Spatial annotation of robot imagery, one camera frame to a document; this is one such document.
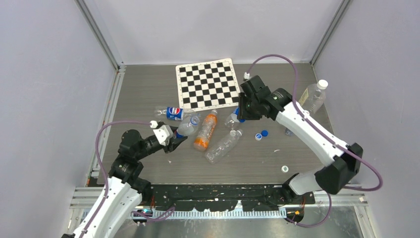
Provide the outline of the clear Pepsi bottle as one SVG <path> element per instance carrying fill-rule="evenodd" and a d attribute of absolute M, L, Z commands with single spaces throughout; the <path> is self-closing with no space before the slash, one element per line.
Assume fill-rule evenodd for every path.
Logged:
<path fill-rule="evenodd" d="M 200 117 L 198 115 L 187 116 L 178 126 L 175 137 L 181 138 L 193 134 L 198 129 L 199 123 Z"/>

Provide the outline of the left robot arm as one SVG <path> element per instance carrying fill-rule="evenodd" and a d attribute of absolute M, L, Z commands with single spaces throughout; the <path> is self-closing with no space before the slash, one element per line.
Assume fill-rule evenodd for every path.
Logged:
<path fill-rule="evenodd" d="M 139 131 L 123 133 L 118 156 L 108 172 L 107 184 L 87 217 L 64 238 L 112 238 L 131 217 L 138 205 L 147 205 L 152 198 L 151 183 L 139 177 L 141 160 L 157 151 L 174 151 L 186 137 L 175 138 L 175 127 L 164 125 L 157 133 L 143 138 Z"/>

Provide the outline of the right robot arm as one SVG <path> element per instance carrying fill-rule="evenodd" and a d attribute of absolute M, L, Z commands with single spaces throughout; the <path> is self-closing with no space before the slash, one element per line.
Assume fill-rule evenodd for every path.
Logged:
<path fill-rule="evenodd" d="M 323 168 L 297 173 L 284 183 L 283 198 L 296 203 L 303 194 L 324 190 L 337 194 L 359 172 L 360 161 L 352 157 L 363 155 L 358 143 L 349 145 L 332 135 L 311 116 L 302 116 L 295 107 L 292 95 L 283 88 L 274 91 L 259 76 L 249 77 L 241 84 L 239 119 L 260 120 L 267 117 L 291 130 L 319 158 Z"/>

